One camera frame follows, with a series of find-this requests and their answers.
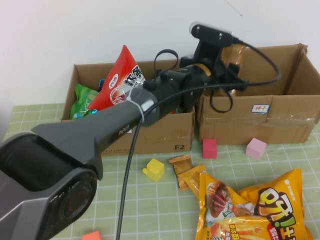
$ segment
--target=label on box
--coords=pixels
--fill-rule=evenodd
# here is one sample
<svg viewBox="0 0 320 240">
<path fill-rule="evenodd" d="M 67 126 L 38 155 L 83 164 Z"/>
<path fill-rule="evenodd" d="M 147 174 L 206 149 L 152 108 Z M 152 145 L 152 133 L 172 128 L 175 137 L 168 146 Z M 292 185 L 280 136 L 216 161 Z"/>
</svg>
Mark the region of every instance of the label on box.
<svg viewBox="0 0 320 240">
<path fill-rule="evenodd" d="M 267 114 L 269 111 L 270 105 L 253 105 L 251 112 L 254 114 Z"/>
</svg>

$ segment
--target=black cable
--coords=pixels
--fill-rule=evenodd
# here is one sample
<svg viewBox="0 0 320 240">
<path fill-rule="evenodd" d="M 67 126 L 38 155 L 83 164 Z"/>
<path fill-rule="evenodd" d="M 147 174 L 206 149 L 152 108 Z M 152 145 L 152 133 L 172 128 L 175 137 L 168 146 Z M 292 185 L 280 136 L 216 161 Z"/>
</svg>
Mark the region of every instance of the black cable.
<svg viewBox="0 0 320 240">
<path fill-rule="evenodd" d="M 192 92 L 192 91 L 196 91 L 196 90 L 204 90 L 204 89 L 219 89 L 219 88 L 230 88 L 230 89 L 235 89 L 235 88 L 241 88 L 241 87 L 255 87 L 255 86 L 262 86 L 262 85 L 268 85 L 268 84 L 272 84 L 272 83 L 275 83 L 277 81 L 279 81 L 282 77 L 282 73 L 281 73 L 281 70 L 280 68 L 274 64 L 272 62 L 272 60 L 266 56 L 263 52 L 261 52 L 260 50 L 258 50 L 257 48 L 245 43 L 245 42 L 242 42 L 240 40 L 237 40 L 238 42 L 237 43 L 240 43 L 249 47 L 249 48 L 252 48 L 255 52 L 257 52 L 259 55 L 261 55 L 264 59 L 266 59 L 271 65 L 272 67 L 275 69 L 275 71 L 277 72 L 277 77 L 271 81 L 264 81 L 264 82 L 254 82 L 254 83 L 248 83 L 248 82 L 241 82 L 241 83 L 225 83 L 225 84 L 209 84 L 209 85 L 206 85 L 206 86 L 196 86 L 196 87 L 191 87 L 191 88 L 187 88 L 187 89 L 184 89 L 184 90 L 181 90 L 179 92 L 176 92 L 175 94 L 172 94 L 171 96 L 168 96 L 166 97 L 165 99 L 153 104 L 147 111 L 144 112 L 144 117 L 146 117 L 149 113 L 151 113 L 151 111 L 153 109 L 155 109 L 156 107 L 158 107 L 159 105 L 163 104 L 164 102 L 172 99 L 172 98 L 175 98 L 179 95 L 182 95 L 182 94 L 185 94 L 185 93 L 188 93 L 188 92 Z M 120 240 L 120 235 L 121 235 L 121 227 L 122 227 L 122 219 L 123 219 L 123 214 L 124 214 L 124 208 L 125 208 L 125 199 L 126 199 L 126 190 L 127 190 L 127 184 L 128 184 L 128 177 L 129 177 L 129 171 L 130 171 L 130 165 L 131 165 L 131 161 L 132 161 L 132 156 L 134 154 L 134 149 L 135 149 L 135 145 L 136 145 L 136 141 L 137 141 L 137 137 L 138 137 L 138 133 L 139 133 L 139 130 L 141 128 L 141 125 L 142 125 L 143 121 L 142 119 L 140 120 L 140 122 L 138 123 L 137 127 L 136 127 L 136 130 L 134 132 L 134 136 L 133 136 L 133 140 L 132 140 L 132 143 L 131 143 L 131 147 L 130 147 L 130 152 L 129 152 L 129 156 L 128 156 L 128 161 L 126 163 L 126 168 L 125 168 L 125 173 L 124 173 L 124 180 L 123 180 L 123 186 L 122 186 L 122 193 L 121 193 L 121 201 L 120 201 L 120 210 L 119 210 L 119 219 L 118 219 L 118 226 L 117 226 L 117 230 L 116 230 L 116 240 Z"/>
<path fill-rule="evenodd" d="M 140 122 L 138 123 L 138 125 L 136 126 L 136 129 L 135 129 L 135 132 L 134 132 L 134 135 L 133 135 L 133 140 L 132 140 L 131 147 L 130 147 L 128 161 L 126 162 L 123 185 L 122 185 L 122 192 L 121 192 L 121 201 L 120 201 L 118 226 L 117 226 L 116 237 L 115 237 L 116 240 L 120 240 L 122 219 L 123 219 L 123 216 L 124 216 L 124 209 L 125 209 L 125 199 L 126 199 L 126 191 L 127 191 L 127 184 L 128 184 L 130 165 L 131 165 L 131 161 L 132 161 L 132 156 L 134 154 L 134 149 L 135 149 L 138 133 L 139 133 L 139 130 L 141 128 L 142 123 L 143 123 L 143 121 L 141 119 Z"/>
<path fill-rule="evenodd" d="M 255 82 L 255 83 L 247 83 L 247 87 L 255 87 L 255 86 L 262 86 L 262 85 L 268 85 L 268 84 L 273 84 L 277 81 L 279 81 L 282 78 L 282 72 L 280 68 L 267 56 L 265 55 L 262 51 L 260 51 L 258 48 L 250 45 L 249 43 L 246 43 L 244 41 L 239 40 L 238 38 L 234 38 L 234 43 L 235 44 L 242 44 L 245 45 L 249 48 L 251 48 L 253 51 L 255 51 L 257 54 L 259 54 L 261 57 L 263 57 L 272 67 L 273 69 L 277 72 L 277 76 L 275 79 L 270 80 L 270 81 L 263 81 L 263 82 Z M 231 69 L 228 68 L 228 72 L 233 75 L 235 78 L 238 80 L 243 81 L 241 77 L 239 77 L 237 74 L 235 74 Z"/>
<path fill-rule="evenodd" d="M 154 70 L 155 77 L 157 77 L 156 61 L 157 61 L 157 58 L 158 58 L 161 54 L 172 54 L 172 55 L 174 55 L 174 56 L 176 57 L 175 64 L 174 64 L 171 68 L 169 68 L 168 70 L 174 69 L 174 68 L 178 65 L 178 62 L 179 62 L 179 56 L 178 56 L 178 53 L 177 53 L 175 50 L 172 50 L 172 49 L 163 49 L 163 50 L 161 50 L 161 51 L 158 52 L 158 54 L 155 56 L 154 61 L 153 61 L 153 70 Z"/>
<path fill-rule="evenodd" d="M 228 98 L 230 100 L 230 107 L 229 107 L 228 110 L 219 110 L 214 106 L 214 103 L 213 103 L 214 93 L 215 93 L 214 90 L 212 90 L 211 96 L 210 96 L 210 106 L 211 106 L 211 108 L 213 110 L 215 110 L 217 113 L 220 113 L 220 114 L 225 114 L 225 113 L 229 112 L 234 106 L 234 99 L 232 98 L 231 94 L 228 91 L 224 90 L 224 89 L 223 89 L 223 91 L 226 93 L 226 95 L 228 96 Z"/>
</svg>

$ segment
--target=green snack bag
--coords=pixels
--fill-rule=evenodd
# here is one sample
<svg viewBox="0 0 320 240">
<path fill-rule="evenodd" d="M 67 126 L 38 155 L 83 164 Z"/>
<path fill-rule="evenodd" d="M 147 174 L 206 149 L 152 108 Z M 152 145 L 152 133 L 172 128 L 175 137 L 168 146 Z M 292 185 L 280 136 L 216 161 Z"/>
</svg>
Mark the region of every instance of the green snack bag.
<svg viewBox="0 0 320 240">
<path fill-rule="evenodd" d="M 83 86 L 79 83 L 75 86 L 75 94 L 77 100 L 72 105 L 71 112 L 70 112 L 70 119 L 79 119 L 83 116 L 91 115 L 96 113 L 97 111 L 89 110 L 89 104 L 95 99 L 98 95 L 98 92 L 92 90 L 86 86 Z"/>
</svg>

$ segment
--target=red snack bag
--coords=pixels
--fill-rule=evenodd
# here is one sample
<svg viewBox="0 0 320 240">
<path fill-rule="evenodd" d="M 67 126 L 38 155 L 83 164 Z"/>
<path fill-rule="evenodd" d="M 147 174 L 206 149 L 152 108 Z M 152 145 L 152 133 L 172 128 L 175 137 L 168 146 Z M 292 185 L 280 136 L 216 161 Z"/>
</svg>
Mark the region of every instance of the red snack bag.
<svg viewBox="0 0 320 240">
<path fill-rule="evenodd" d="M 98 111 L 122 103 L 126 93 L 138 85 L 142 85 L 145 77 L 126 45 L 106 77 L 102 90 L 95 97 L 88 109 Z"/>
</svg>

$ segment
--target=cardboard box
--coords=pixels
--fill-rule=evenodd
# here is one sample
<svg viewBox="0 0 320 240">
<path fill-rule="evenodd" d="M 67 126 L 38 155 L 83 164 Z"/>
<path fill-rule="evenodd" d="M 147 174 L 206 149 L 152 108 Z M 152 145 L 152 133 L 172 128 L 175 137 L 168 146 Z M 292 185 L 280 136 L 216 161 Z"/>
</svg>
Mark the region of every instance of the cardboard box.
<svg viewBox="0 0 320 240">
<path fill-rule="evenodd" d="M 157 61 L 158 69 L 168 69 L 175 60 Z M 76 84 L 98 90 L 99 81 L 105 79 L 113 63 L 74 65 L 73 73 L 65 100 L 62 121 L 70 121 L 70 111 L 77 97 Z M 138 62 L 144 77 L 152 79 L 154 62 Z M 169 114 L 150 127 L 140 129 L 135 145 L 135 154 L 187 152 L 191 150 L 194 137 L 195 112 Z M 130 150 L 133 134 L 128 133 L 114 142 L 103 153 L 103 156 L 127 155 Z"/>
<path fill-rule="evenodd" d="M 320 75 L 302 44 L 260 48 L 282 70 L 276 84 L 237 91 L 228 113 L 210 107 L 202 95 L 197 104 L 199 142 L 217 139 L 219 145 L 248 144 L 253 138 L 268 144 L 304 143 L 320 118 Z M 251 49 L 244 52 L 240 77 L 264 82 L 275 77 L 269 64 Z M 227 110 L 226 96 L 213 98 L 216 108 Z"/>
</svg>

